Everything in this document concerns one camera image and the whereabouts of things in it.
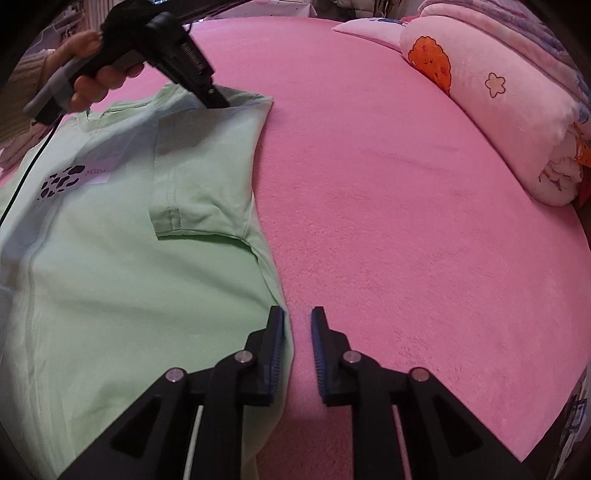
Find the black cable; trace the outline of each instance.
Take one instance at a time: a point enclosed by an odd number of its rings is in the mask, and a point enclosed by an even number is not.
[[[18,183],[17,189],[12,194],[12,198],[10,199],[10,202],[8,202],[8,205],[6,206],[6,208],[4,209],[4,213],[2,214],[2,217],[0,217],[0,228],[4,224],[4,220],[6,219],[6,216],[8,215],[8,212],[10,211],[10,208],[12,207],[12,204],[14,204],[15,200],[17,199],[18,192],[21,191],[22,185],[25,183],[25,180],[27,179],[27,176],[29,175],[29,172],[33,168],[33,165],[35,164],[35,162],[37,161],[37,159],[39,158],[39,155],[41,155],[41,153],[43,152],[43,150],[45,150],[45,147],[49,143],[49,140],[51,140],[51,138],[53,137],[53,134],[56,132],[57,127],[60,125],[60,122],[61,122],[61,119],[62,118],[64,118],[63,115],[57,119],[56,124],[51,129],[51,132],[49,133],[49,135],[47,135],[47,138],[46,138],[45,142],[43,143],[43,145],[41,146],[41,148],[37,151],[37,153],[35,154],[35,157],[33,158],[33,160],[31,160],[31,163],[29,163],[29,166],[25,170],[25,173],[23,174],[23,176],[21,178],[21,181]]]

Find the finger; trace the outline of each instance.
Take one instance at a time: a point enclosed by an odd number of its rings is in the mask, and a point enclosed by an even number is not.
[[[88,98],[85,98],[81,94],[76,92],[74,93],[74,95],[72,96],[72,100],[70,101],[70,110],[72,112],[83,112],[85,110],[88,110],[91,105],[92,102]]]
[[[130,69],[128,69],[126,74],[129,78],[132,79],[132,78],[137,77],[140,73],[142,73],[143,70],[144,70],[144,64],[139,63],[137,65],[134,65]]]
[[[125,81],[125,73],[120,72],[115,67],[102,67],[95,76],[96,81],[103,87],[110,90],[120,88]]]
[[[91,102],[100,102],[104,100],[109,90],[103,87],[95,79],[82,75],[74,82],[74,91],[88,98]]]
[[[87,30],[71,36],[52,55],[52,61],[61,66],[73,57],[88,57],[100,49],[100,35],[93,30]]]

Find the folded comforter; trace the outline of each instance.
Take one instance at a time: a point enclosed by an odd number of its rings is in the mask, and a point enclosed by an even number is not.
[[[534,198],[575,199],[591,167],[589,89],[551,31],[511,0],[427,0],[420,12],[400,37],[410,64],[472,118]]]

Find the black spots print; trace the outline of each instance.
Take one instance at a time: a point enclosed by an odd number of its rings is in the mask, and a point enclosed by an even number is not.
[[[67,188],[73,187],[80,181],[80,176],[85,169],[85,165],[75,165],[66,168],[61,173],[49,175],[47,180],[41,185],[41,191],[39,192],[37,200],[51,198],[56,193],[65,192]]]

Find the pink blanket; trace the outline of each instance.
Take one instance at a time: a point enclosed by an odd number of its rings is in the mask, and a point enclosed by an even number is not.
[[[317,393],[309,314],[383,365],[433,370],[523,458],[591,354],[591,254],[574,210],[532,200],[462,110],[398,53],[333,22],[193,27],[216,81],[272,95],[254,189],[295,361],[261,480],[351,478],[347,409]],[[151,69],[101,104],[139,99]]]

